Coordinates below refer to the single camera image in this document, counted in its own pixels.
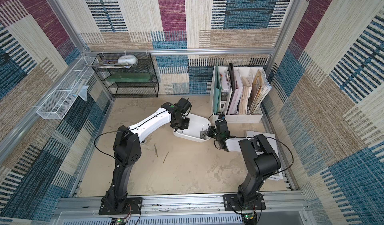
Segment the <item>white plastic storage box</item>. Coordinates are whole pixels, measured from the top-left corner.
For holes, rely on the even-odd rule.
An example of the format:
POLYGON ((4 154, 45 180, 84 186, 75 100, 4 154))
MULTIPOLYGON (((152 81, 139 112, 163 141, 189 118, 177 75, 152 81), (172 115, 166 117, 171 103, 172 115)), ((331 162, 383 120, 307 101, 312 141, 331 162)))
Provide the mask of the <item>white plastic storage box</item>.
POLYGON ((199 139, 199 131, 208 129, 209 126, 211 125, 211 122, 207 118, 204 118, 195 114, 189 114, 188 118, 190 118, 188 129, 177 130, 176 132, 173 131, 173 134, 176 137, 187 139, 187 140, 198 142, 198 143, 203 143, 208 141, 208 140, 203 141, 199 139))

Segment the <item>white Inedia magazine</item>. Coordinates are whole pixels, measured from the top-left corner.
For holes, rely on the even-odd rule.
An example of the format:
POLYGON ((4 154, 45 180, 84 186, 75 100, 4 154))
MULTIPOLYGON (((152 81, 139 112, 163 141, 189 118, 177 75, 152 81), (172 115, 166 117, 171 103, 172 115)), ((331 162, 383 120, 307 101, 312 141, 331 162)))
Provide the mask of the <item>white Inedia magazine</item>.
MULTIPOLYGON (((276 155, 278 156, 278 158, 280 157, 280 154, 279 154, 279 149, 278 149, 278 146, 277 146, 277 142, 275 140, 275 135, 274 134, 269 134, 269 133, 261 133, 261 132, 255 132, 255 131, 246 131, 246 137, 254 137, 256 135, 264 135, 269 144, 271 145, 271 147, 274 149, 276 155)), ((275 174, 275 175, 271 175, 269 177, 269 180, 273 180, 273 181, 279 181, 279 180, 282 180, 283 179, 283 174, 282 174, 282 169, 279 169, 279 173, 278 174, 275 174)))

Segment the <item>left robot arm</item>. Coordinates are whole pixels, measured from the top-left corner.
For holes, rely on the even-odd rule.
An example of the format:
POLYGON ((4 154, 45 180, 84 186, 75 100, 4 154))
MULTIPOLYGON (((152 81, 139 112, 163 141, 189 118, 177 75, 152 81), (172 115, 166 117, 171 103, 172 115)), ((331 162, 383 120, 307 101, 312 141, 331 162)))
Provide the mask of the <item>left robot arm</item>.
POLYGON ((141 142, 152 132, 165 124, 175 131, 189 127, 187 117, 192 105, 188 99, 181 98, 177 103, 164 103, 152 115, 129 127, 120 126, 114 141, 115 168, 111 186, 101 200, 99 215, 119 215, 129 212, 127 200, 129 177, 134 164, 142 155, 141 142))

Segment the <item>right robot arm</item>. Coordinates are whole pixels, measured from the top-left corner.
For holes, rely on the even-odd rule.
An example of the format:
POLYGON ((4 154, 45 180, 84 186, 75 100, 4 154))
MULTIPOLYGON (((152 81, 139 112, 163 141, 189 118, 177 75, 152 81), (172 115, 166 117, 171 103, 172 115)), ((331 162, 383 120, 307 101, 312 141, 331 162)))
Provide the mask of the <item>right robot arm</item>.
POLYGON ((226 152, 240 152, 247 175, 235 195, 224 195, 225 210, 265 210, 266 205, 260 190, 265 181, 279 173, 281 161, 268 141, 258 134, 252 137, 234 137, 228 130, 227 121, 220 119, 208 127, 207 136, 214 139, 218 149, 226 152))

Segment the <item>white desktop file organizer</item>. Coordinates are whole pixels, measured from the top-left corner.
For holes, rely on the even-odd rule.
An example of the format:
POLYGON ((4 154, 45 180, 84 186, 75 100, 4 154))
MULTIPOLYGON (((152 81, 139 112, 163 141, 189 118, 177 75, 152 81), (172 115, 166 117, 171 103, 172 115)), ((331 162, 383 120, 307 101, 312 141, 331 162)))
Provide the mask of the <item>white desktop file organizer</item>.
MULTIPOLYGON (((258 70, 256 67, 236 67, 234 73, 236 77, 236 90, 232 91, 228 82, 228 66, 219 66, 222 79, 221 109, 219 113, 226 116, 229 123, 258 123, 263 117, 261 105, 255 114, 249 110, 249 99, 252 91, 252 83, 258 70)), ((211 113, 213 113, 213 77, 211 85, 211 113)), ((213 113, 212 120, 216 120, 219 113, 213 113)))

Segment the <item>green folder in organizer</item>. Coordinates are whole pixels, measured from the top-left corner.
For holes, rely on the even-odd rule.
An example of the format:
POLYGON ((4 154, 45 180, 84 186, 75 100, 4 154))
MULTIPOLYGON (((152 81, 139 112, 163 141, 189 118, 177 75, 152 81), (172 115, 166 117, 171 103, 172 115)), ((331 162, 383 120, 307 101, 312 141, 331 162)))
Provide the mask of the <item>green folder in organizer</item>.
POLYGON ((222 79, 218 65, 214 68, 213 80, 213 113, 219 113, 221 109, 222 79))

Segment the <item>brown envelopes in organizer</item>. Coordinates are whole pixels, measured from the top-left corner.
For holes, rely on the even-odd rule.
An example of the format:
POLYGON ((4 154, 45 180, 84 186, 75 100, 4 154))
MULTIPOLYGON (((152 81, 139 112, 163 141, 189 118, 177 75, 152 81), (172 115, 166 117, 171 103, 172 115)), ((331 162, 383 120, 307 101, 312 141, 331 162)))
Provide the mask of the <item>brown envelopes in organizer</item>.
POLYGON ((249 99, 249 110, 251 114, 256 113, 256 110, 271 89, 272 86, 267 80, 265 71, 258 70, 252 83, 252 91, 249 99))

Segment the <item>black binder in organizer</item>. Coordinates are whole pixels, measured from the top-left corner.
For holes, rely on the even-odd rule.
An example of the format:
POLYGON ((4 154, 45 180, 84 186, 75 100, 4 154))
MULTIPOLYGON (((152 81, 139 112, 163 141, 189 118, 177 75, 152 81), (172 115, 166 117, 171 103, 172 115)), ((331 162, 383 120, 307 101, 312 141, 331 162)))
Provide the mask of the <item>black binder in organizer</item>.
POLYGON ((234 73, 234 66, 232 63, 228 66, 228 82, 232 91, 236 90, 236 77, 234 73))

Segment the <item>white round device on shelf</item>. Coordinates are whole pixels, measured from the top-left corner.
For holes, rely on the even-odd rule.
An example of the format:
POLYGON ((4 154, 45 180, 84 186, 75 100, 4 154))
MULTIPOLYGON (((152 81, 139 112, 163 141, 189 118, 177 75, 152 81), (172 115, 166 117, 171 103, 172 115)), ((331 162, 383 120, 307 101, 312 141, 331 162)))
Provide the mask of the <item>white round device on shelf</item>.
POLYGON ((118 64, 134 66, 137 65, 138 58, 134 55, 124 55, 118 59, 118 64))

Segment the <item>magazines on black shelf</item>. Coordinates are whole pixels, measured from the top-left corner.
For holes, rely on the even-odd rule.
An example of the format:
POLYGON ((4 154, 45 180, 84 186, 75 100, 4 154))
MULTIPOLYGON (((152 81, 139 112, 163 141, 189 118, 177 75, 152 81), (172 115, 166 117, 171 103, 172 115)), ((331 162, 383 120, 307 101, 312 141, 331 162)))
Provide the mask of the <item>magazines on black shelf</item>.
POLYGON ((88 67, 93 67, 93 68, 123 68, 123 69, 129 69, 133 66, 136 66, 138 62, 136 63, 119 63, 118 60, 95 60, 92 64, 88 65, 88 67))

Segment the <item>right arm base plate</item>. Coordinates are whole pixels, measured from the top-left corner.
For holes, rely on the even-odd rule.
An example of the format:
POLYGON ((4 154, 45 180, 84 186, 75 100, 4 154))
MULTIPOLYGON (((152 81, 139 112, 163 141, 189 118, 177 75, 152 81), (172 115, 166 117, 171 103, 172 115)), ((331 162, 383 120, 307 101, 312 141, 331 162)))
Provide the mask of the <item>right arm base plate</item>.
POLYGON ((224 194, 223 202, 225 211, 256 211, 265 210, 266 204, 264 197, 261 193, 256 193, 256 196, 251 198, 248 202, 245 199, 240 201, 237 194, 224 194))

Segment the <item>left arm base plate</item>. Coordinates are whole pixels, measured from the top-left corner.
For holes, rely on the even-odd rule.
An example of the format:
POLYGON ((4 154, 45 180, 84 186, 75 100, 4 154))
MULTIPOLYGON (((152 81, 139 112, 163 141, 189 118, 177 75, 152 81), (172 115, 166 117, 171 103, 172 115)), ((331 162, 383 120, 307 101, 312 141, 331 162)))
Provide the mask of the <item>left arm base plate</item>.
POLYGON ((141 213, 141 205, 143 198, 127 197, 120 200, 114 198, 105 198, 101 200, 99 215, 138 215, 141 213))

